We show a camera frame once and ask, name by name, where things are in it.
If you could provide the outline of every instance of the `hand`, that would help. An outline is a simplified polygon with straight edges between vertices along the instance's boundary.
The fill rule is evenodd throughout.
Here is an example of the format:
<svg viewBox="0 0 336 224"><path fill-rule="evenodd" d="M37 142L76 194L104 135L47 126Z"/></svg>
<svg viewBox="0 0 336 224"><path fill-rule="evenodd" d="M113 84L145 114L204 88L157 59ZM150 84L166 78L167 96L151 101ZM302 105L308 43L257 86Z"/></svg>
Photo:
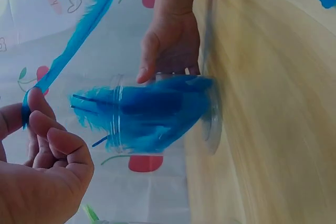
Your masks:
<svg viewBox="0 0 336 224"><path fill-rule="evenodd" d="M199 74L200 35L192 12L157 15L142 40L138 82L144 83L158 72Z"/></svg>
<svg viewBox="0 0 336 224"><path fill-rule="evenodd" d="M85 142L56 122L39 89L29 92L29 161L8 164L2 140L22 127L21 104L0 109L2 223L65 223L78 210L93 175Z"/></svg>

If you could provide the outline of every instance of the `clear plastic cup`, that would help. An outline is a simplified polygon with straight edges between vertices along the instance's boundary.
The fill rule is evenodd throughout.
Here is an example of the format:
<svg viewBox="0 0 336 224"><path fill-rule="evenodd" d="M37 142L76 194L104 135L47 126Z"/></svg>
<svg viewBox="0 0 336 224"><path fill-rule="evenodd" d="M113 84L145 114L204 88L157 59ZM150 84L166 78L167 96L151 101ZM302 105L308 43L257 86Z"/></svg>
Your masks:
<svg viewBox="0 0 336 224"><path fill-rule="evenodd" d="M138 84L116 75L94 83L85 82L70 94L70 106L87 130L83 138L95 138L90 143L94 150L155 156L179 152L182 136L199 120L210 152L217 149L222 123L214 79L157 74Z"/></svg>

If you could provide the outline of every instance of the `tablecloth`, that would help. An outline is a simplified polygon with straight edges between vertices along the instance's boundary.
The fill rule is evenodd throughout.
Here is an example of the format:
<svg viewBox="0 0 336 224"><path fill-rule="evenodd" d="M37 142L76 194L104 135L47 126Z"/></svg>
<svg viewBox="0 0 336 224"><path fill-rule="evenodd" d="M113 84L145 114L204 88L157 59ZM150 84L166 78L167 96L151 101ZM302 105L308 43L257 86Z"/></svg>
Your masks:
<svg viewBox="0 0 336 224"><path fill-rule="evenodd" d="M78 19L91 0L0 0L0 106L21 102L64 50ZM135 75L140 41L153 14L154 0L114 0L97 28L68 64L46 99L67 130L82 136L76 117L59 101L67 80ZM19 130L4 141L8 161L27 158L27 132ZM156 160L153 172L139 172L136 157L111 156L91 149L96 170L82 201L103 220L181 223L190 221L183 148ZM83 210L69 223L89 223Z"/></svg>

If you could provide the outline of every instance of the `blue feather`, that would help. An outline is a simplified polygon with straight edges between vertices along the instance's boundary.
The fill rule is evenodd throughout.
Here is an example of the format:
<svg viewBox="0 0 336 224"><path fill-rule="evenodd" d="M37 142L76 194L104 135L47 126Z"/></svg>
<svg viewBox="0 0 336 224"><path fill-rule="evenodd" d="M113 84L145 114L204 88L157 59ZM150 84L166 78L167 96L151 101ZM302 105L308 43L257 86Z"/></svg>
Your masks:
<svg viewBox="0 0 336 224"><path fill-rule="evenodd" d="M131 154L162 153L182 137L211 106L214 81L202 76L176 76L145 87L94 87L70 98L82 126L103 130L106 150Z"/></svg>
<svg viewBox="0 0 336 224"><path fill-rule="evenodd" d="M66 49L53 61L48 73L40 81L38 81L34 87L40 88L42 92L45 92L50 87L63 68L68 64L77 50L84 43L86 38L98 25L99 21L112 4L112 1L113 0L94 0L95 3L92 6L87 7L87 13L83 15L82 19L78 23L74 34L68 41ZM28 106L28 92L29 91L25 94L22 106L23 128L25 128L28 124L31 113Z"/></svg>

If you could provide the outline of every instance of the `wooden table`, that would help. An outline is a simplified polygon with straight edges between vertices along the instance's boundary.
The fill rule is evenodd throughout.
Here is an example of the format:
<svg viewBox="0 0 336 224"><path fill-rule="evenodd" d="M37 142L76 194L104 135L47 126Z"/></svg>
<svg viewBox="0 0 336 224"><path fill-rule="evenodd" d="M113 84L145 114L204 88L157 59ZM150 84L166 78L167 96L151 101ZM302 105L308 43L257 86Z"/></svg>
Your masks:
<svg viewBox="0 0 336 224"><path fill-rule="evenodd" d="M201 38L207 1L194 4ZM212 2L205 61L220 83L223 133L213 156L200 125L187 136L193 223L336 223L336 9Z"/></svg>

